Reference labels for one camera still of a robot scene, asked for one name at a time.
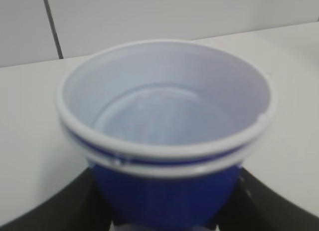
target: cup bottom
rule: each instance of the cup bottom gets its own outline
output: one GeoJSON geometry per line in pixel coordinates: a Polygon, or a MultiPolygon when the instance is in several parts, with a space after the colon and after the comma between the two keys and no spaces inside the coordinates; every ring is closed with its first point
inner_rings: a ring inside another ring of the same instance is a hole
{"type": "MultiPolygon", "coordinates": [[[[122,226],[114,226],[112,224],[109,231],[156,231],[156,230],[142,227],[139,225],[127,224],[127,225],[122,225],[122,226]]],[[[191,229],[182,230],[182,231],[219,231],[219,229],[217,228],[215,230],[210,230],[210,229],[202,227],[202,226],[197,226],[197,227],[193,227],[191,229]]]]}
{"type": "Polygon", "coordinates": [[[116,215],[156,231],[183,231],[211,219],[226,203],[240,166],[195,178],[152,179],[91,166],[116,215]]]}
{"type": "Polygon", "coordinates": [[[94,129],[152,145],[196,144],[234,134],[230,118],[210,99],[175,84],[140,86],[107,104],[94,129]]]}

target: white countertop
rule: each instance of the white countertop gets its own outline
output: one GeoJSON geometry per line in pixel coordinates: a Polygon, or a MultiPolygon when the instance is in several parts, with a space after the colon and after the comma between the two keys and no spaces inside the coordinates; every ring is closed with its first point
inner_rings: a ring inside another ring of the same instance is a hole
{"type": "MultiPolygon", "coordinates": [[[[319,216],[319,22],[198,40],[272,76],[278,115],[244,167],[319,216]]],[[[55,195],[85,168],[54,107],[61,75],[88,56],[0,68],[0,226],[55,195]]]]}

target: tile grout line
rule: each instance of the tile grout line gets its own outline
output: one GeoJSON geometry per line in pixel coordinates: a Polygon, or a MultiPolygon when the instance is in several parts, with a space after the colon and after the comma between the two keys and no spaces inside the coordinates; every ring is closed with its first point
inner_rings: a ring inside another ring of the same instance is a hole
{"type": "Polygon", "coordinates": [[[51,12],[50,5],[49,5],[49,0],[43,0],[43,2],[44,2],[46,14],[47,14],[48,19],[49,19],[56,51],[58,52],[59,59],[63,59],[62,49],[60,46],[58,35],[56,33],[56,29],[55,29],[55,25],[54,25],[54,21],[53,21],[53,16],[52,16],[52,12],[51,12]]]}

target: cup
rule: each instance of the cup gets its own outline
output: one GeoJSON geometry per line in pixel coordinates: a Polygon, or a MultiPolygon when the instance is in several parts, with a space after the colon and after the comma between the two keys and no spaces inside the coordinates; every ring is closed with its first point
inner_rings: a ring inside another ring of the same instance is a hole
{"type": "Polygon", "coordinates": [[[189,41],[150,40],[79,65],[61,81],[57,108],[117,216],[177,231],[225,204],[276,98],[248,61],[189,41]]]}

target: white plastic cup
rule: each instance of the white plastic cup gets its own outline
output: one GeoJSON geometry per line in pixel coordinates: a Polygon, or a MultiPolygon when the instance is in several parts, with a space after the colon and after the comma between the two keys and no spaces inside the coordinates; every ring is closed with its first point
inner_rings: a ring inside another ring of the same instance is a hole
{"type": "Polygon", "coordinates": [[[75,68],[58,88],[57,107],[121,218],[184,230],[227,201],[276,99],[269,77],[243,59],[151,40],[104,50],[75,68]]]}

